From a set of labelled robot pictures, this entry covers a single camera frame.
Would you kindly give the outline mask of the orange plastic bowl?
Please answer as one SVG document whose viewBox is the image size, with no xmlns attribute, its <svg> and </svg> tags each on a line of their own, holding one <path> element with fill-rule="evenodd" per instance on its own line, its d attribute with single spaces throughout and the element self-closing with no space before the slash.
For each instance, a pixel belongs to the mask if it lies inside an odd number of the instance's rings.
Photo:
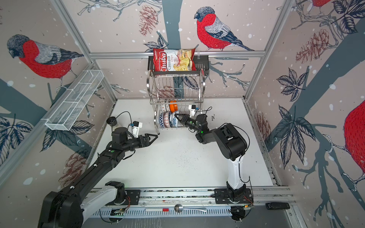
<svg viewBox="0 0 365 228">
<path fill-rule="evenodd" d="M 176 100 L 172 100 L 169 102 L 169 108 L 172 113 L 178 111 L 178 105 Z"/>
</svg>

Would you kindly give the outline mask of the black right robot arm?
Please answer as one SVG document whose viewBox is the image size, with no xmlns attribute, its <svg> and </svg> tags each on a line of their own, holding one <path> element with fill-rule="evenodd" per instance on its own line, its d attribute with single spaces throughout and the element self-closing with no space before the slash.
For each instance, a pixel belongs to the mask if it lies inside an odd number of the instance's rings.
<svg viewBox="0 0 365 228">
<path fill-rule="evenodd" d="M 246 154 L 249 144 L 237 131 L 234 125 L 224 123 L 210 130 L 206 121 L 207 115 L 200 114 L 195 119 L 188 114 L 175 114 L 179 123 L 195 131 L 196 139 L 201 144 L 216 142 L 222 155 L 228 161 L 227 194 L 232 202 L 246 200 L 251 202 L 251 191 L 241 177 L 240 159 Z"/>
</svg>

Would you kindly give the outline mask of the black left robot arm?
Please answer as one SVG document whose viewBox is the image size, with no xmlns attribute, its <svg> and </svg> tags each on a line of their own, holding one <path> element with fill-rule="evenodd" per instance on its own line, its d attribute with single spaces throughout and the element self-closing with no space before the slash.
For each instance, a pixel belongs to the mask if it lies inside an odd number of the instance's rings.
<svg viewBox="0 0 365 228">
<path fill-rule="evenodd" d="M 134 153 L 138 148 L 150 146 L 157 135 L 144 134 L 133 136 L 125 127 L 112 132 L 112 141 L 98 156 L 96 161 L 80 177 L 58 192 L 50 192 L 43 200 L 39 228 L 80 228 L 95 212 L 110 202 L 127 203 L 131 199 L 125 185 L 109 181 L 89 197 L 88 194 L 97 183 L 117 165 L 126 159 L 125 153 Z"/>
</svg>

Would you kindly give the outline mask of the steel wire dish rack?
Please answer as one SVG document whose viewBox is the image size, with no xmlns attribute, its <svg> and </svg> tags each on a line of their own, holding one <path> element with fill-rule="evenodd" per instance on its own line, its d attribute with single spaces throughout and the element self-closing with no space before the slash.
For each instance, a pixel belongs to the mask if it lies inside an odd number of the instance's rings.
<svg viewBox="0 0 365 228">
<path fill-rule="evenodd" d="M 171 128 L 161 128 L 159 126 L 160 104 L 169 104 L 170 101 L 176 100 L 178 105 L 177 114 L 190 115 L 189 105 L 196 105 L 199 108 L 196 115 L 203 110 L 206 87 L 203 70 L 172 72 L 149 70 L 146 86 L 154 112 L 154 125 L 158 134 L 162 129 L 180 128 L 172 127 L 172 123 Z"/>
</svg>

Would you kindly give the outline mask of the dark blue geometric bowl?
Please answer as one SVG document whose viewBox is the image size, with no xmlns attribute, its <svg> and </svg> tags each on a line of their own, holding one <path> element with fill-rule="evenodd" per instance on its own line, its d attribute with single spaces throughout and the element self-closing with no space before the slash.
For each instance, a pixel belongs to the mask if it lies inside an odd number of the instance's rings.
<svg viewBox="0 0 365 228">
<path fill-rule="evenodd" d="M 166 112 L 163 116 L 163 123 L 165 128 L 171 128 L 171 122 L 170 122 L 171 114 L 172 114 L 171 112 Z"/>
</svg>

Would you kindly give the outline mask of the red patterned ceramic bowl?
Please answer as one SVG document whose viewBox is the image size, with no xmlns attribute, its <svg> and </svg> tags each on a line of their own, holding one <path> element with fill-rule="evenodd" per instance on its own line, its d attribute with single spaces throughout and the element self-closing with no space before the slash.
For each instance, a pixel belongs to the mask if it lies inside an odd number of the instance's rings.
<svg viewBox="0 0 365 228">
<path fill-rule="evenodd" d="M 165 128 L 165 125 L 164 125 L 164 114 L 165 112 L 162 112 L 160 115 L 159 115 L 159 118 L 158 118 L 158 123 L 159 123 L 159 126 L 161 128 Z"/>
</svg>

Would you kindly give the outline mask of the blue white floral bowl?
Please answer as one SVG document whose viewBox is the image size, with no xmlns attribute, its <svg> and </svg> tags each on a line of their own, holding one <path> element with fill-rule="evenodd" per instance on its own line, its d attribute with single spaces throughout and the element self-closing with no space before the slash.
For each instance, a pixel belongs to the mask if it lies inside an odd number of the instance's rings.
<svg viewBox="0 0 365 228">
<path fill-rule="evenodd" d="M 172 127 L 178 127 L 179 121 L 175 116 L 176 112 L 172 113 L 171 116 L 171 123 L 172 123 Z"/>
</svg>

